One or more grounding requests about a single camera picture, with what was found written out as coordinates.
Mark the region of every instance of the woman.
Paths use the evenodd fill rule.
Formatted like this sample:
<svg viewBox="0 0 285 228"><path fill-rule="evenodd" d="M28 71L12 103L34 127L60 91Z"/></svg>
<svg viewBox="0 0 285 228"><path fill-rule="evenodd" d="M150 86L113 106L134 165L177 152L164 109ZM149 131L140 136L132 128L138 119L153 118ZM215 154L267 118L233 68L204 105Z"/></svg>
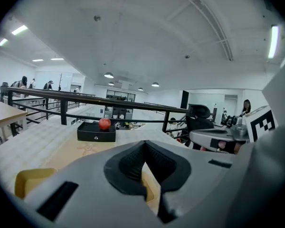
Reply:
<svg viewBox="0 0 285 228"><path fill-rule="evenodd" d="M249 100L244 101L244 107L240 116L246 115L251 111L251 104Z"/></svg>

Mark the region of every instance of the red apple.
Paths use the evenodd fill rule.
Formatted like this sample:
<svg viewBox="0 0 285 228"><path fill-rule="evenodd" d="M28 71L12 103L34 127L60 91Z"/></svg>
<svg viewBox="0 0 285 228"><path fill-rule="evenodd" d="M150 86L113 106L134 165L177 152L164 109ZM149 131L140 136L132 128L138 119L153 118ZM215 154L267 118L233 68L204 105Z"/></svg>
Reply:
<svg viewBox="0 0 285 228"><path fill-rule="evenodd" d="M99 127L102 130L107 130L111 126L111 121L108 118L102 118L99 120Z"/></svg>

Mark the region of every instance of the headrest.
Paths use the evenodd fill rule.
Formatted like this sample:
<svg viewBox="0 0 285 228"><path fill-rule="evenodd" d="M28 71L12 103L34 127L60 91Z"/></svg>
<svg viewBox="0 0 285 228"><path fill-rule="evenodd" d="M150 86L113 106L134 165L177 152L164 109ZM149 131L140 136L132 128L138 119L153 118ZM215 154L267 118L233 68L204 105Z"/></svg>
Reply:
<svg viewBox="0 0 285 228"><path fill-rule="evenodd" d="M189 104L189 115L191 117L201 117L201 118L208 118L210 117L210 110L205 105L200 104Z"/></svg>

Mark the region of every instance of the ceiling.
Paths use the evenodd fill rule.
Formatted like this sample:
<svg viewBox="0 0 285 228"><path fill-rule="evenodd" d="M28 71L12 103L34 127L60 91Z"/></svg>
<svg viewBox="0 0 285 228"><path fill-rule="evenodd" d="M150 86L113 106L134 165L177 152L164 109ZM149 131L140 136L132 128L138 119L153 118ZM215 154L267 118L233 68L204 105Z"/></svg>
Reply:
<svg viewBox="0 0 285 228"><path fill-rule="evenodd" d="M182 78L218 65L278 68L285 57L285 26L264 0L22 0L13 15L0 33L17 27L15 18L29 31L4 50L30 63L58 55L97 84L107 85L111 72L131 90L157 90L154 81L161 90L182 87ZM279 45L268 60L274 24Z"/></svg>

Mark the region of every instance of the black box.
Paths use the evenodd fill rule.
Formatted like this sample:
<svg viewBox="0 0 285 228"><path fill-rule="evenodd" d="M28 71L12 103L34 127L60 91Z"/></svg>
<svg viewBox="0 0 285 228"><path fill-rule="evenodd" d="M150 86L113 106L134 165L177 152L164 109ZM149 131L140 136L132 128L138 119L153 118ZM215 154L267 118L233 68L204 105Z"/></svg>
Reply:
<svg viewBox="0 0 285 228"><path fill-rule="evenodd" d="M83 122L77 128L77 138L79 141L115 142L116 130L113 125L107 130L102 130L98 123Z"/></svg>

